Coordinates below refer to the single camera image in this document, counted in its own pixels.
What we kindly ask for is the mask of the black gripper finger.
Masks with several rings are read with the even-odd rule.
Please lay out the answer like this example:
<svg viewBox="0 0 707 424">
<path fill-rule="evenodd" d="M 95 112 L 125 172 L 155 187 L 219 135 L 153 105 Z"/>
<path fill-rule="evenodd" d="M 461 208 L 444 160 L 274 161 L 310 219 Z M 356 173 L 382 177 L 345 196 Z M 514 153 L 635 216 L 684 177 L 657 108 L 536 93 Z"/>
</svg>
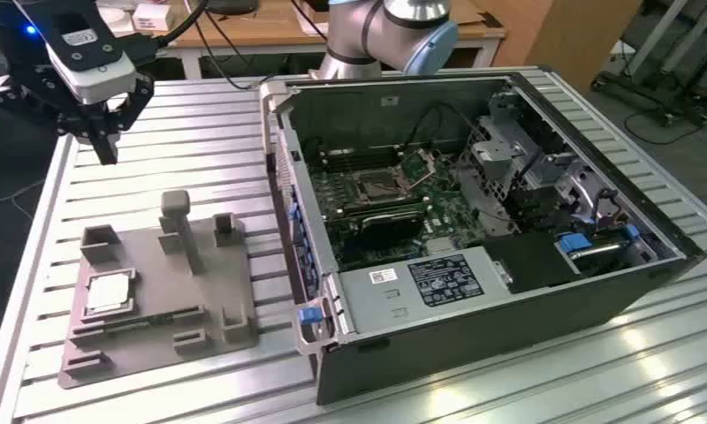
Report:
<svg viewBox="0 0 707 424">
<path fill-rule="evenodd" d="M 54 135 L 68 135 L 90 145 L 98 162 L 110 164 L 110 130 L 106 125 L 107 107 L 103 102 L 58 107 L 42 100 L 8 75 L 0 77 L 0 108 Z"/>
<path fill-rule="evenodd" d="M 135 76 L 134 90 L 126 94 L 123 102 L 106 114 L 106 140 L 109 155 L 103 164 L 117 164 L 117 147 L 114 137 L 126 131 L 147 105 L 154 93 L 154 78 L 147 72 Z"/>
</svg>

